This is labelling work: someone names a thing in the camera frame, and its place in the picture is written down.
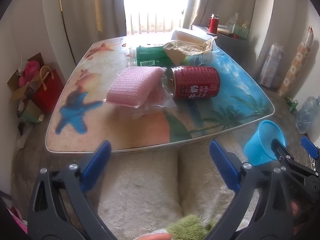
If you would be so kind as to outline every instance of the red thermos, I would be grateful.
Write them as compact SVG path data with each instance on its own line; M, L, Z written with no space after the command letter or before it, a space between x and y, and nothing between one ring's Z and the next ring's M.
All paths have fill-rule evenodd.
M219 24L218 15L212 14L210 17L209 26L208 26L209 33L217 34L218 24Z

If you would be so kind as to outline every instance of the cardboard box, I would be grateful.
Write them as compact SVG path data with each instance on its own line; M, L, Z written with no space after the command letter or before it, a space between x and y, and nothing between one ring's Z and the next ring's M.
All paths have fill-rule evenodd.
M38 53L38 54L34 55L33 57L31 57L30 59L28 59L28 61L31 61L31 60L38 61L40 64L40 68L44 66L44 62L43 62L41 53ZM46 66L51 68L52 64L53 63L49 63L49 64L46 64ZM47 75L48 75L47 68L45 68L43 70L42 75L44 76L44 79L47 77ZM26 90L28 87L31 87L33 89L33 91L37 91L41 85L39 72L33 77L33 79L27 85L24 85L23 87L20 87L20 88L19 88L19 78L20 78L20 76L18 75L18 70L17 70L11 76L9 81L7 82L8 86L12 90L12 95L9 99L9 102L20 100L24 96L24 94L26 93Z
M263 85L268 88L271 87L272 79L276 74L282 56L282 46L273 44L261 70L260 77L258 79L258 83L260 85Z

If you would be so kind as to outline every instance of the blue mesh cup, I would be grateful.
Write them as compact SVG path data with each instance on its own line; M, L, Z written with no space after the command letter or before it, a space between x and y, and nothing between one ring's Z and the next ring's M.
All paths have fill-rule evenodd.
M248 162L257 166L276 160L277 158L271 150L273 139L278 139L284 147L286 146L284 135L279 126L269 120L262 121L244 147L244 154L247 156Z

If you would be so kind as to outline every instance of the blue starfish print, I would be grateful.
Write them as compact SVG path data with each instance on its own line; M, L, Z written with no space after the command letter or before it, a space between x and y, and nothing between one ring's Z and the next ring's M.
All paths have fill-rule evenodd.
M60 134L62 129L69 123L80 134L87 132L88 128L83 121L85 112L102 105L102 101L94 101L87 104L83 100L88 92L81 93L78 90L68 95L66 104L61 107L61 119L56 128L56 134Z

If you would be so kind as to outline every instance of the pink bag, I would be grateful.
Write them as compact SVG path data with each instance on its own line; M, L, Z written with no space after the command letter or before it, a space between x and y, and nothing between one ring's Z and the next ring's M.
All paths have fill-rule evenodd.
M12 217L13 217L13 219L14 219L14 221L18 224L18 226L27 234L28 233L28 229L27 229L27 226L21 221L22 220L22 216L21 216L21 218L19 219L18 217L16 217L13 213L12 213L12 211L9 209L9 208L7 208L8 209L8 211L10 212L10 214L12 215Z
M23 87L30 82L40 70L40 64L36 60L28 61L22 76L19 78L19 87Z
M163 100L164 72L163 68L153 66L127 68L109 88L106 102L137 108L147 99L151 103Z

